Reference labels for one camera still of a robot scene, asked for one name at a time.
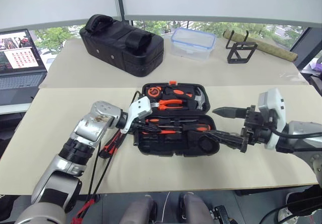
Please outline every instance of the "table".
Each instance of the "table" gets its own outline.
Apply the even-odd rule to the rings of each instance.
[[[26,112],[29,109],[30,105],[31,103],[0,106],[0,115],[17,112]]]
[[[204,86],[308,85],[292,62],[260,50],[246,64],[228,64],[226,43],[227,39],[218,38],[209,59],[201,62],[170,54],[171,42],[165,39],[161,65],[138,78],[89,55],[81,39],[72,39],[57,55],[40,88],[141,88],[169,80]]]
[[[259,93],[274,86],[206,87],[211,109],[257,104]],[[322,98],[312,86],[278,86],[286,103],[286,120],[322,123]],[[138,88],[41,89],[23,118],[0,161],[0,193],[30,195],[55,154],[59,153],[77,122],[97,100],[125,111]],[[213,117],[217,129],[240,132],[242,119]],[[108,130],[109,139],[115,129]],[[95,183],[106,161],[99,159]],[[81,194],[88,190],[94,157],[81,177]],[[250,189],[316,183],[309,166],[294,155],[249,146],[243,154],[221,145],[212,156],[146,156],[127,136],[112,161],[99,193]]]

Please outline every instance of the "laptop keyboard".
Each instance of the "laptop keyboard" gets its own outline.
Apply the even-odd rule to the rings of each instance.
[[[0,90],[37,87],[42,77],[43,74],[30,74],[27,76],[0,78]]]

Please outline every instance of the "black tool case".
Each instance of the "black tool case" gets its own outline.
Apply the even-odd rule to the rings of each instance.
[[[79,31],[92,56],[136,77],[144,77],[161,64],[164,40],[105,15],[93,15]]]
[[[148,93],[149,89],[159,88],[162,92],[158,97],[151,97]],[[186,93],[199,94],[200,89],[204,96],[205,102],[202,105],[201,110],[197,110],[197,102],[193,99],[182,99],[184,103],[182,106],[183,110],[158,110],[157,107],[152,108],[152,114],[146,117],[145,122],[151,121],[152,119],[170,119],[172,122],[170,125],[180,127],[183,124],[206,124],[209,125],[210,129],[216,129],[213,119],[206,115],[210,109],[209,100],[202,85],[198,84],[177,84],[176,82],[168,83],[153,83],[146,84],[142,88],[142,93],[148,96],[150,101],[159,102],[160,100],[169,99],[181,99],[181,96],[172,94],[172,90],[181,90]],[[180,122],[180,120],[193,120],[193,122]],[[134,135],[134,145],[146,155],[158,155],[158,156],[172,156],[183,155],[185,157],[196,157],[204,155],[212,155],[219,151],[219,144],[208,139],[205,134],[201,131],[188,130],[183,131],[182,128],[162,128],[164,130],[177,130],[181,133],[172,134],[158,134],[158,133],[144,133],[136,131]]]

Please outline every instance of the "bag handle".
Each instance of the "bag handle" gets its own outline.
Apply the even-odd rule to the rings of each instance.
[[[126,47],[138,50],[151,42],[152,34],[143,30],[133,30],[126,38]]]
[[[97,31],[102,30],[105,27],[111,26],[113,23],[113,18],[103,15],[103,14],[95,14],[90,17],[85,25],[86,31],[89,33],[95,33]]]

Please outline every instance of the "orange-handled pliers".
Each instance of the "orange-handled pliers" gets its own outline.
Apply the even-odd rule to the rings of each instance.
[[[171,99],[171,100],[160,100],[159,102],[152,102],[151,107],[157,107],[158,110],[164,111],[164,110],[175,110],[175,109],[180,109],[184,110],[185,108],[183,106],[179,107],[168,107],[168,104],[182,104],[183,100],[180,99]]]

